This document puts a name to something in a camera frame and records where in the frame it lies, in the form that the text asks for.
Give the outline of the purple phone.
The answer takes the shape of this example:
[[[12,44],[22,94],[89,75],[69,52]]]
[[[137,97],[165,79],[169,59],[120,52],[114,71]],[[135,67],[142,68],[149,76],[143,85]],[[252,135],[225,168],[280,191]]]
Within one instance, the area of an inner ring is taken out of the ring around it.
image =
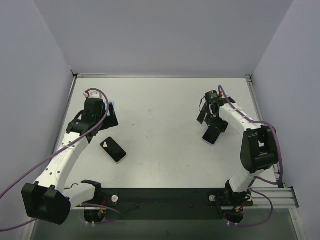
[[[207,131],[204,133],[202,140],[210,145],[214,145],[218,140],[220,134],[221,134],[221,131],[218,128],[214,126],[210,126],[207,129]]]

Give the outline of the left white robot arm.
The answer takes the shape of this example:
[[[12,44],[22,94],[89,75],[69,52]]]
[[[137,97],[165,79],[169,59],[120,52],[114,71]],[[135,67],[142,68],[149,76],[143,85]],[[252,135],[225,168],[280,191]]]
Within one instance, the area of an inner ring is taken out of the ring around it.
[[[89,97],[84,109],[68,124],[63,141],[43,173],[21,191],[27,216],[61,225],[70,211],[81,205],[103,205],[107,198],[102,186],[93,180],[82,180],[65,188],[66,181],[81,153],[98,132],[118,126],[114,103]]]

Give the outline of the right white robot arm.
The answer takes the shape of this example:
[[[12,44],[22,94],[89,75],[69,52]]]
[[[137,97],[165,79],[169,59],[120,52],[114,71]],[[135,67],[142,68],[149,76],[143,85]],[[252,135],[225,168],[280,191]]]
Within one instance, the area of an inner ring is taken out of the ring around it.
[[[207,125],[202,140],[210,145],[217,142],[228,126],[242,135],[240,169],[226,182],[223,190],[209,199],[223,207],[240,207],[248,203],[251,199],[249,188],[257,177],[280,161],[275,129],[253,120],[231,97],[216,90],[207,92],[201,99],[197,121]]]

